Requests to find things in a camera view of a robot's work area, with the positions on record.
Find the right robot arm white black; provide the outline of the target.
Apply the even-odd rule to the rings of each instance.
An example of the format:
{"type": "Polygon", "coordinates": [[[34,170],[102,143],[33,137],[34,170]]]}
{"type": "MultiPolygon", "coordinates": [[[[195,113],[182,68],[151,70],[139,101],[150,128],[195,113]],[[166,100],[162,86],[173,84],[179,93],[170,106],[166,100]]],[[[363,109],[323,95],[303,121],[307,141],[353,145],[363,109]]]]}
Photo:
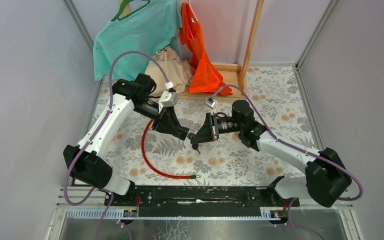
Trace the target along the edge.
{"type": "Polygon", "coordinates": [[[290,198],[311,198],[329,208],[351,185],[352,178],[345,173],[335,150],[311,149],[275,138],[265,125],[256,121],[254,110],[245,100],[234,101],[231,109],[230,116],[223,112],[206,113],[202,127],[187,138],[192,148],[198,150],[200,144],[218,141],[221,134],[238,133],[246,147],[277,157],[302,172],[303,177],[283,177],[267,191],[271,205],[279,206],[290,198]]]}

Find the red cable lock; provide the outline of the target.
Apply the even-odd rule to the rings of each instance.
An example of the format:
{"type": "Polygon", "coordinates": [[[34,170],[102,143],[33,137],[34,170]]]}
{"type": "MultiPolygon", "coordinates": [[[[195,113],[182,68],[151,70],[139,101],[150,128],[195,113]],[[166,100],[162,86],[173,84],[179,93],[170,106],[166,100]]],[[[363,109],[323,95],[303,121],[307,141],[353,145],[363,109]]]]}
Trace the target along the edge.
{"type": "Polygon", "coordinates": [[[142,157],[143,157],[143,160],[145,161],[145,163],[147,164],[147,166],[154,172],[156,173],[157,175],[160,175],[162,177],[165,177],[165,178],[169,178],[169,179],[177,179],[177,180],[196,180],[196,179],[199,179],[201,178],[200,175],[197,175],[197,174],[193,174],[193,175],[172,175],[172,174],[168,174],[168,173],[165,173],[165,172],[162,172],[160,170],[158,170],[157,168],[155,168],[151,162],[149,161],[148,157],[147,157],[147,154],[146,154],[146,148],[145,148],[145,145],[146,145],[146,136],[147,136],[147,133],[148,133],[148,130],[150,129],[152,123],[154,122],[153,119],[151,119],[148,124],[146,125],[145,129],[144,129],[144,132],[142,134],[142,137],[141,137],[141,153],[142,153],[142,157]]]}

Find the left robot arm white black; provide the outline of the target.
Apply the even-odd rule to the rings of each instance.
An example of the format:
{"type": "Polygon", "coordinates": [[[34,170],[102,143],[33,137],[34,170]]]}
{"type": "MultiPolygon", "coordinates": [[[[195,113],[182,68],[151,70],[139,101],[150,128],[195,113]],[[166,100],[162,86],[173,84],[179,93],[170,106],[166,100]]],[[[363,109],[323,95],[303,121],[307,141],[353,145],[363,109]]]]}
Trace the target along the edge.
{"type": "Polygon", "coordinates": [[[175,90],[165,91],[159,101],[155,102],[149,96],[156,86],[155,81],[144,73],[138,74],[134,81],[119,79],[112,85],[112,94],[106,108],[91,130],[77,145],[67,145],[63,151],[69,177],[115,193],[116,199],[124,206],[134,202],[135,192],[130,188],[132,182],[116,173],[105,161],[110,143],[122,123],[136,112],[153,120],[152,129],[158,133],[182,141],[189,133],[189,129],[180,124],[175,113],[175,90]]]}

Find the black padlock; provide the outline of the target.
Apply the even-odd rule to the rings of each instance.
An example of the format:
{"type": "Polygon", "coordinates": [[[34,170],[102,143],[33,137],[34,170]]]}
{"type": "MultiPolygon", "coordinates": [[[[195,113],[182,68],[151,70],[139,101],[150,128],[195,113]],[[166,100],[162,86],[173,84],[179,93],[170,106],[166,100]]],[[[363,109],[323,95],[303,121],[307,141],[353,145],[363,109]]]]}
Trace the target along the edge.
{"type": "Polygon", "coordinates": [[[194,138],[194,136],[195,136],[195,134],[194,134],[193,132],[189,132],[189,133],[187,134],[187,138],[188,138],[189,140],[192,140],[192,139],[194,138]]]}

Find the black headed key bunch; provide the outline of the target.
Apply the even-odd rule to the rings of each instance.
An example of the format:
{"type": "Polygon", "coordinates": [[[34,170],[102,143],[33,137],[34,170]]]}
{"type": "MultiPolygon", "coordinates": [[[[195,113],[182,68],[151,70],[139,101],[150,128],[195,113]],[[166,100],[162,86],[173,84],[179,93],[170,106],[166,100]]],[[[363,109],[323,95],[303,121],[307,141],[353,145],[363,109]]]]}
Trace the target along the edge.
{"type": "Polygon", "coordinates": [[[193,150],[197,151],[197,153],[198,153],[199,155],[201,154],[201,152],[200,152],[200,150],[199,150],[199,144],[198,144],[198,143],[193,143],[193,144],[191,145],[191,147],[192,147],[193,150]]]}

